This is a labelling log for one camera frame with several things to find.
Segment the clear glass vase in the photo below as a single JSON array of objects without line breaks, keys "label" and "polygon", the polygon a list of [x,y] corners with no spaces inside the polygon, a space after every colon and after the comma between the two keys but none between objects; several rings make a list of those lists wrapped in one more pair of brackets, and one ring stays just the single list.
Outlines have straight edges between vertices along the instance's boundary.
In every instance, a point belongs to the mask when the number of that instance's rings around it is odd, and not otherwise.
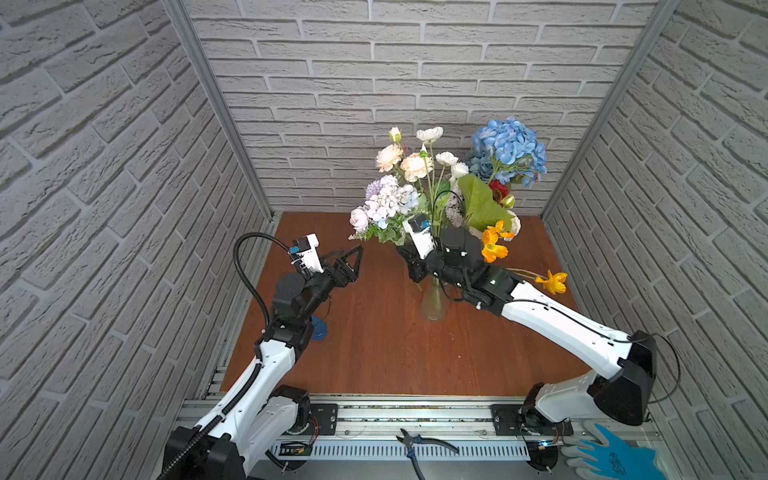
[{"label": "clear glass vase", "polygon": [[438,322],[445,318],[448,309],[448,298],[443,292],[439,279],[432,276],[425,279],[421,285],[421,315],[428,321]]}]

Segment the small pink white bouquet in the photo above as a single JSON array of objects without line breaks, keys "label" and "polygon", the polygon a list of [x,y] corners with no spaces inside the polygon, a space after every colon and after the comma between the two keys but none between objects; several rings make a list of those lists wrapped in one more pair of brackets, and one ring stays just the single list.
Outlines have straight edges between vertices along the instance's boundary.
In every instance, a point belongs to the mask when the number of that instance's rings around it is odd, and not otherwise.
[{"label": "small pink white bouquet", "polygon": [[366,187],[366,199],[350,213],[354,229],[350,240],[368,241],[375,237],[380,243],[402,246],[406,241],[403,222],[420,209],[422,195],[410,183],[401,185],[393,175],[385,175]]}]

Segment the peach rose stem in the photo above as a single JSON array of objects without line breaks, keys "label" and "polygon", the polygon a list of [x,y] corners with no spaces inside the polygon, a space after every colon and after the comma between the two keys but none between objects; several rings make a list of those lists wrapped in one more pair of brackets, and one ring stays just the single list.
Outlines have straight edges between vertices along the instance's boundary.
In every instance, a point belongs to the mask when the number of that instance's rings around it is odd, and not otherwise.
[{"label": "peach rose stem", "polygon": [[389,129],[388,140],[390,144],[380,150],[375,158],[375,165],[378,171],[383,176],[395,176],[401,185],[406,183],[412,184],[422,195],[418,211],[426,214],[426,198],[423,188],[417,183],[413,174],[416,167],[416,154],[419,150],[410,151],[406,148],[403,142],[403,134],[397,126]]}]

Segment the cream white flower stem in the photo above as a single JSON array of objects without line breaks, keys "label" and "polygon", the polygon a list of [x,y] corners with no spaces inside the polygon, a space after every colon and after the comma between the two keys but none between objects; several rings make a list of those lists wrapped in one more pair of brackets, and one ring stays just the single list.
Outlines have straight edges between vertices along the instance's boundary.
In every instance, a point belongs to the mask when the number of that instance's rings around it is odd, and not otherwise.
[{"label": "cream white flower stem", "polygon": [[426,198],[426,215],[431,221],[431,233],[437,238],[447,226],[444,195],[453,191],[463,194],[458,180],[468,174],[468,167],[450,151],[439,151],[435,145],[443,136],[444,129],[436,126],[417,130],[416,139],[421,147],[416,154],[415,180],[423,188]]}]

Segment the red carnation flower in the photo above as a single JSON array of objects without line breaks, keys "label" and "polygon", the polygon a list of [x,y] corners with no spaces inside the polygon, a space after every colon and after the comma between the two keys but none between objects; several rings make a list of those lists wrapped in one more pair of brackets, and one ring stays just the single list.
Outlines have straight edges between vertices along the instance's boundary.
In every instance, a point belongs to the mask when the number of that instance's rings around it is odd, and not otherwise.
[{"label": "red carnation flower", "polygon": [[493,200],[505,209],[512,209],[515,205],[515,197],[510,193],[506,184],[492,180],[489,182]]}]

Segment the small yellow orange flower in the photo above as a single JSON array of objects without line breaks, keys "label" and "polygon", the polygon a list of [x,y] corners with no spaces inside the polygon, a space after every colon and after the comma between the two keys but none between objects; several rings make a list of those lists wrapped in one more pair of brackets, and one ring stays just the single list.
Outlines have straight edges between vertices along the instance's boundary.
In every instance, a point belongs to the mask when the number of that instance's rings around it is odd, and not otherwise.
[{"label": "small yellow orange flower", "polygon": [[[484,261],[491,264],[498,259],[506,258],[509,254],[509,250],[506,246],[501,245],[499,241],[511,241],[515,236],[516,233],[513,230],[507,229],[503,220],[499,220],[495,224],[487,226],[481,236],[483,245],[481,254]],[[566,281],[568,274],[565,272],[553,274],[548,270],[546,277],[516,267],[512,268],[512,272],[522,276],[526,280],[532,280],[534,283],[541,285],[551,295],[560,295],[567,291]]]}]

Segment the dark blue hydrangea flower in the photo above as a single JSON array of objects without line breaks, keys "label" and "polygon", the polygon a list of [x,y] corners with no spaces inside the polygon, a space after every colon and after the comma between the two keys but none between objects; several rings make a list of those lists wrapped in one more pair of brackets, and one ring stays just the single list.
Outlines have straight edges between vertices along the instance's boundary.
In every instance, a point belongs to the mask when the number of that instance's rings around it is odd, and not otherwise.
[{"label": "dark blue hydrangea flower", "polygon": [[[499,220],[516,234],[519,220],[514,212],[517,199],[513,190],[527,188],[547,172],[545,145],[537,132],[510,116],[490,120],[471,137],[472,148],[466,165],[468,174],[458,180],[464,199],[464,218],[468,227],[483,231]],[[506,184],[515,197],[512,209],[505,209],[493,200],[489,182]]]}]

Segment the pink white mixed bouquet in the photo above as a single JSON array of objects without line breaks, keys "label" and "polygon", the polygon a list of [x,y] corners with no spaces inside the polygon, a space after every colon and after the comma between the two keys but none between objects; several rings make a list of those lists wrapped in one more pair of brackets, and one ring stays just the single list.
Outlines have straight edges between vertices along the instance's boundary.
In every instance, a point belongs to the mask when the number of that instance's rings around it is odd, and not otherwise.
[{"label": "pink white mixed bouquet", "polygon": [[463,227],[465,223],[463,197],[459,193],[449,191],[444,198],[446,202],[443,212],[446,221],[453,227]]}]

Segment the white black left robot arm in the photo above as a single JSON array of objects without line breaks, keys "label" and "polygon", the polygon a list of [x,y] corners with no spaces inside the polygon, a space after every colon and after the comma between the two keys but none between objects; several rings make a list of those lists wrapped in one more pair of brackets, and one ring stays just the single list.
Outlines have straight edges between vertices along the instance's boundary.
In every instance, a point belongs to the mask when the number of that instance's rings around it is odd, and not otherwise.
[{"label": "white black left robot arm", "polygon": [[357,245],[318,256],[316,246],[309,235],[288,249],[294,270],[276,284],[250,364],[193,427],[173,431],[160,478],[246,479],[284,433],[313,429],[308,393],[282,380],[310,344],[315,310],[357,280],[363,254]]}]

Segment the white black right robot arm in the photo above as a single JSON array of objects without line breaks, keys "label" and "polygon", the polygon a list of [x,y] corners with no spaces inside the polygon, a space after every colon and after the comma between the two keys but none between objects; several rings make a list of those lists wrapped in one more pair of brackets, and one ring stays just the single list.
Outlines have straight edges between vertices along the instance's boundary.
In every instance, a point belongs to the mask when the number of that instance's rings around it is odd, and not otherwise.
[{"label": "white black right robot arm", "polygon": [[424,216],[403,223],[398,252],[415,282],[430,276],[457,288],[458,299],[521,324],[568,350],[589,371],[556,384],[534,385],[514,418],[519,428],[546,434],[573,419],[644,423],[656,379],[657,342],[593,321],[541,293],[521,275],[485,262],[481,241],[464,228],[433,237]]}]

